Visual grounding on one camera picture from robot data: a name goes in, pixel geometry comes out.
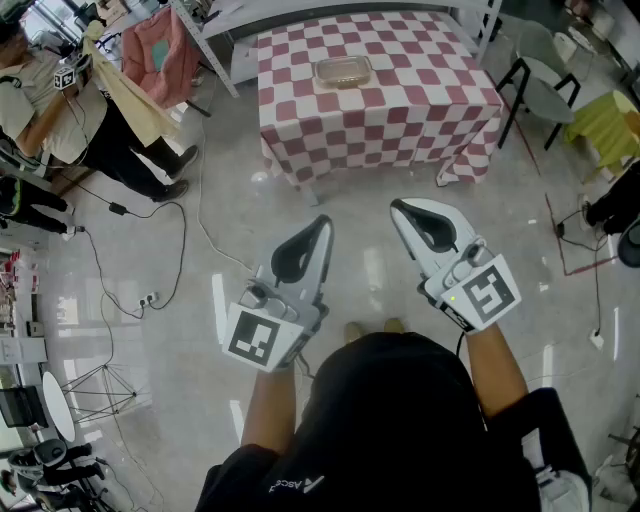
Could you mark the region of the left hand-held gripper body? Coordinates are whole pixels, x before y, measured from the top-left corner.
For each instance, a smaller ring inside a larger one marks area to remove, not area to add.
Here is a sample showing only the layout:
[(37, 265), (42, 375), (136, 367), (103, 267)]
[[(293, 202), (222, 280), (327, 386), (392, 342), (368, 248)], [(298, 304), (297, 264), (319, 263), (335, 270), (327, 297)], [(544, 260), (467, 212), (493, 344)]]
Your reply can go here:
[(329, 308), (320, 290), (276, 287), (252, 278), (230, 304), (222, 351), (257, 370), (289, 367), (319, 331)]

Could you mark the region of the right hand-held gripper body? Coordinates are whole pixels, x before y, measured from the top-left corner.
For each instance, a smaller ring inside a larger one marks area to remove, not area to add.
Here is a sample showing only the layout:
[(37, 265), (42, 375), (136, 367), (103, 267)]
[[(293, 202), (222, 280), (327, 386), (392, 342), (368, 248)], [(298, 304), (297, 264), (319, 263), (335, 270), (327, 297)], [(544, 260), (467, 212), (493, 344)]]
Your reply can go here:
[(504, 256), (494, 254), (480, 236), (423, 280), (418, 291), (465, 333), (485, 330), (522, 301)]

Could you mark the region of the clear plastic food container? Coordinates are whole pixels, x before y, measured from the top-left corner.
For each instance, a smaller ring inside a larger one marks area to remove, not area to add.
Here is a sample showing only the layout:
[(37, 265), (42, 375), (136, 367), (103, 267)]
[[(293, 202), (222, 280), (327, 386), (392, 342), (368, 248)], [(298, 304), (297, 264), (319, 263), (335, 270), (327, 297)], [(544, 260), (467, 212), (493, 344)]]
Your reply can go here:
[(370, 81), (372, 66), (366, 56), (333, 57), (316, 62), (313, 73), (325, 89), (353, 88)]

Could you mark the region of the person's left forearm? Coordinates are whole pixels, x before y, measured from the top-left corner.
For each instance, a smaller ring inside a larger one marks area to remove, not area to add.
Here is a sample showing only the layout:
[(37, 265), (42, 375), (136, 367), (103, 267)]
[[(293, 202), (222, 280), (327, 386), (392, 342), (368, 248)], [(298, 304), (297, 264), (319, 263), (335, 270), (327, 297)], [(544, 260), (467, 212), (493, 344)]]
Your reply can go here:
[(241, 445), (256, 445), (283, 454), (296, 429), (296, 387), (293, 367), (259, 371), (246, 414)]

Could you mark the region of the person's right forearm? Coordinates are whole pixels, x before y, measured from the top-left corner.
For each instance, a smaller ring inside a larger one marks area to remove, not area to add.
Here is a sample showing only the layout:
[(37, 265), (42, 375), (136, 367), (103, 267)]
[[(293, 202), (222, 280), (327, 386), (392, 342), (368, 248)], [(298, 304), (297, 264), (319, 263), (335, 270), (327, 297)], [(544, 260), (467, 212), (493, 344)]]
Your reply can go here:
[(526, 381), (497, 323), (466, 339), (480, 407), (493, 418), (529, 393)]

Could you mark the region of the table with checkered cloth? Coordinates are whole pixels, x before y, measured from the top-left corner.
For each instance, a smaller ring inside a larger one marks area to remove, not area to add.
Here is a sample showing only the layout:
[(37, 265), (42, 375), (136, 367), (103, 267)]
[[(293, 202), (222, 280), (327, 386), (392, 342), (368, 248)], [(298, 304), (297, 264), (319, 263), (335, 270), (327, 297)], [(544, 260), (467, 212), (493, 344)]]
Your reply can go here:
[[(479, 183), (503, 102), (441, 14), (342, 14), (257, 39), (260, 141), (268, 168), (304, 189), (342, 169), (437, 163), (438, 185)], [(313, 65), (366, 56), (368, 83), (325, 89)]]

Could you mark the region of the person's black shirt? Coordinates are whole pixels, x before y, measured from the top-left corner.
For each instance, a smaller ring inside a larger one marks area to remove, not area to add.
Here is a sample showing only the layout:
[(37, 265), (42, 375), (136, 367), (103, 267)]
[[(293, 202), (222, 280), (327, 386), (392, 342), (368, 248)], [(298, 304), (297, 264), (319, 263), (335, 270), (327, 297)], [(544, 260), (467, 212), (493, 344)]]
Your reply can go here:
[(319, 368), (283, 454), (235, 450), (194, 512), (541, 512), (521, 439), (591, 478), (557, 392), (529, 390), (487, 418), (470, 361), (413, 333), (370, 333)]

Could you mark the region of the black round stool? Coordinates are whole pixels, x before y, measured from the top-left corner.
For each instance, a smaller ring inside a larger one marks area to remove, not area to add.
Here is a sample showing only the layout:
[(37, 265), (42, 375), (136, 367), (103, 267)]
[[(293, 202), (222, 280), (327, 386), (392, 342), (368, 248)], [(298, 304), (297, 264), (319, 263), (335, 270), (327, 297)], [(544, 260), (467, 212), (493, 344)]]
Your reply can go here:
[(640, 218), (630, 224), (619, 237), (617, 256), (623, 265), (640, 268)]

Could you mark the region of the grey chair with black legs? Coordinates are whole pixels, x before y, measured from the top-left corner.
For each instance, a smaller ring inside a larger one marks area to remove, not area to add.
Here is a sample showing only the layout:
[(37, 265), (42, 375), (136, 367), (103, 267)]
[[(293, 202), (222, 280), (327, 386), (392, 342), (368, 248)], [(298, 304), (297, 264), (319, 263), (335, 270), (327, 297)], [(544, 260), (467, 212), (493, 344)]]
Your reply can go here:
[[(538, 77), (534, 73), (535, 64), (544, 65), (554, 72), (559, 80), (550, 84)], [(503, 146), (515, 115), (523, 106), (526, 112), (554, 124), (544, 144), (544, 149), (548, 150), (561, 128), (574, 122), (575, 113), (572, 107), (581, 85), (567, 69), (556, 50), (551, 32), (540, 23), (523, 23), (512, 50), (511, 67), (496, 85), (495, 90), (500, 93), (508, 84), (514, 87), (516, 96), (497, 146)]]

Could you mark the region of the white grey waist pack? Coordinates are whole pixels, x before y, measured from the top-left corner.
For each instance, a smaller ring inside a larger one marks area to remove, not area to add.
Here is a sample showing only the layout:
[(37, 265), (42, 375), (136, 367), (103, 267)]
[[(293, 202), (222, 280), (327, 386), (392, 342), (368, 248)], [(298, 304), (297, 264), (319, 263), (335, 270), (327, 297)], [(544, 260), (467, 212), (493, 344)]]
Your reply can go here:
[(541, 512), (590, 512), (585, 481), (570, 471), (555, 470), (544, 461), (538, 428), (524, 436), (521, 444), (535, 473)]

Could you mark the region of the white round side table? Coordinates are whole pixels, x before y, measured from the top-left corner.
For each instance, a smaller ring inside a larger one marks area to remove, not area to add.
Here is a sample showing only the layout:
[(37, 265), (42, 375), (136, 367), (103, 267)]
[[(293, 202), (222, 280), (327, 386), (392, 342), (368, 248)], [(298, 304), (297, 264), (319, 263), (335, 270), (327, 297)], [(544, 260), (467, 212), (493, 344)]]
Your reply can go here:
[(46, 371), (42, 393), (56, 431), (70, 443), (76, 440), (78, 427), (114, 418), (134, 407), (142, 396), (111, 364), (99, 365), (65, 383)]

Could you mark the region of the wooden cabinet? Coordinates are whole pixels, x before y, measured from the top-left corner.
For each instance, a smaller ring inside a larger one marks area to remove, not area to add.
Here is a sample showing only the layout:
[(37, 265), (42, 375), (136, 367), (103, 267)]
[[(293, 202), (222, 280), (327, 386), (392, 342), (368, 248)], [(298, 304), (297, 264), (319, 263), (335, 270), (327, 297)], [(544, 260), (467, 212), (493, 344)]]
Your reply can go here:
[(50, 191), (62, 197), (93, 173), (93, 169), (82, 166), (65, 169), (53, 169), (50, 167), (45, 173), (45, 178), (50, 184)]

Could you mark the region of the pale yellow cloth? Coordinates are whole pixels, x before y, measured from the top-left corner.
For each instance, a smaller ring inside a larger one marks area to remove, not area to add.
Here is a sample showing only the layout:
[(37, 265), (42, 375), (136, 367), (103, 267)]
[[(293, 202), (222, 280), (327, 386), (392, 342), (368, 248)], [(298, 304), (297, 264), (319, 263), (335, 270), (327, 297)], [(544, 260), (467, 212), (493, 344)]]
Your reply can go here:
[(104, 34), (98, 20), (91, 21), (82, 36), (82, 55), (92, 59), (93, 75), (105, 87), (138, 140), (149, 146), (161, 136), (175, 136), (179, 125), (139, 85), (117, 69), (96, 47)]

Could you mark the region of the pink cloth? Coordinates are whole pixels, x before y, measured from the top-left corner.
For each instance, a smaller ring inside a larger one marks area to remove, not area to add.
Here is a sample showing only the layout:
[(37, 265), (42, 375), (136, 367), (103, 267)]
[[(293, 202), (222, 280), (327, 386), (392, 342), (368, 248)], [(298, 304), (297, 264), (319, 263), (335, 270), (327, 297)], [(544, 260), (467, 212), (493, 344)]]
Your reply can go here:
[(200, 52), (171, 7), (127, 28), (121, 41), (123, 73), (160, 107), (169, 109), (191, 97)]

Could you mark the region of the black laptop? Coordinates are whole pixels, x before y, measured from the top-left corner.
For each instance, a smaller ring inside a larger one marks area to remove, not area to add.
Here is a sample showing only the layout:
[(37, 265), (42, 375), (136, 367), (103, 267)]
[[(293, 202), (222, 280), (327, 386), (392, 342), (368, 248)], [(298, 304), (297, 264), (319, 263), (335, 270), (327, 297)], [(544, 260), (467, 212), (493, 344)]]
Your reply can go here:
[(0, 389), (0, 414), (8, 428), (49, 426), (35, 386)]

